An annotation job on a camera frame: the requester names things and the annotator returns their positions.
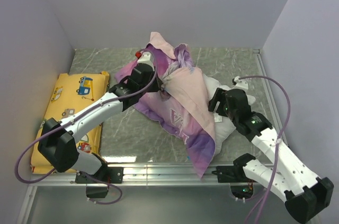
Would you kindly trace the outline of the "pink pillowcase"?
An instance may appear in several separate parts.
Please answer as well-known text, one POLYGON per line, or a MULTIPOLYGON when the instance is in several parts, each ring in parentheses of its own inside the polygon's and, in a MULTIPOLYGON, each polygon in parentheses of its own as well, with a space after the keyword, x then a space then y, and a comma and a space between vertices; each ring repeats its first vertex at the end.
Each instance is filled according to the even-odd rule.
POLYGON ((202 178, 216 150, 215 122, 208 110, 203 72, 194 65, 187 44, 173 47, 159 32, 150 34, 146 49, 155 56, 163 91, 145 94, 134 107, 183 140, 193 168, 202 178))

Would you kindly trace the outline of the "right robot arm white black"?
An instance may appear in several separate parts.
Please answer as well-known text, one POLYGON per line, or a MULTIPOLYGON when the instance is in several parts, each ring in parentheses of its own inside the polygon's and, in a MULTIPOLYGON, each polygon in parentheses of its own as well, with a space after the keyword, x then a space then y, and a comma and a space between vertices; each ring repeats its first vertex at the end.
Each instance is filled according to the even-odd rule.
POLYGON ((253 155, 243 154, 231 167, 217 166, 213 174, 219 183, 248 180, 260 183, 283 201, 288 213, 298 223, 307 223, 329 206, 333 182, 311 171, 279 140, 268 119, 252 111, 244 90, 217 88, 208 109, 229 118, 236 130, 276 165, 276 169, 268 168, 253 155))

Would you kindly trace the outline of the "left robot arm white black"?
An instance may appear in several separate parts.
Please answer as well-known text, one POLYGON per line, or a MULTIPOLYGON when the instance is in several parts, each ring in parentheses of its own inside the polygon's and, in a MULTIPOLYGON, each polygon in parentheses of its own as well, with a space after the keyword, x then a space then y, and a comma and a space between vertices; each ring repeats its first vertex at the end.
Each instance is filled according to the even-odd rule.
POLYGON ((73 169, 88 175, 95 183, 104 181, 108 173, 107 162, 98 154, 80 150, 77 143, 108 118, 137 104, 146 93, 160 91, 157 68, 156 65, 138 63, 129 76, 90 106, 60 121, 47 120, 38 151, 59 173, 73 169))

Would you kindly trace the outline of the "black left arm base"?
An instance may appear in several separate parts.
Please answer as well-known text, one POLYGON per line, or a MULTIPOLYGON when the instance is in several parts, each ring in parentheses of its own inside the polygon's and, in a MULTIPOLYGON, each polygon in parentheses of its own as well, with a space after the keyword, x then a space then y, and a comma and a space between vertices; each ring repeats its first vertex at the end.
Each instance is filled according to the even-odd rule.
POLYGON ((123 167, 103 167, 93 175, 77 172, 75 184, 86 185, 86 196, 89 199, 104 199, 111 185, 121 184, 123 181, 123 167))

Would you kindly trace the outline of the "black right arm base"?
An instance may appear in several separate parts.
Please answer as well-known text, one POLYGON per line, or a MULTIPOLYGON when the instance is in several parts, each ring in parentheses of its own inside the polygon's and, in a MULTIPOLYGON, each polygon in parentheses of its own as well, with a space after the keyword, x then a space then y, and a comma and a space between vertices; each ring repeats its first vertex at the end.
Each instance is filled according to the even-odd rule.
POLYGON ((217 166, 211 172, 217 177, 218 183, 228 183, 230 185, 231 196, 236 200, 243 202, 253 200, 262 196, 265 188, 254 188, 254 181, 245 176, 240 167, 217 166))

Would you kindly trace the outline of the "white pillow insert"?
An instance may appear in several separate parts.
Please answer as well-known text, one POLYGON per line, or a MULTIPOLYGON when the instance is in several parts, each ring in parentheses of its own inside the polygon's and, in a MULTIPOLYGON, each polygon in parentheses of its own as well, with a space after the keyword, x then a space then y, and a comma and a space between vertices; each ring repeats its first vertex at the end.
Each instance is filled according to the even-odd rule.
MULTIPOLYGON (((203 79, 208 91, 209 100, 212 99, 217 88, 222 88, 223 90, 231 90, 227 85, 221 85, 221 83, 212 78, 203 74, 203 79)), ((221 117, 218 114, 214 113, 215 119, 215 153, 214 156, 221 152, 222 143, 231 135, 231 133, 236 129, 233 123, 228 117, 221 117)))

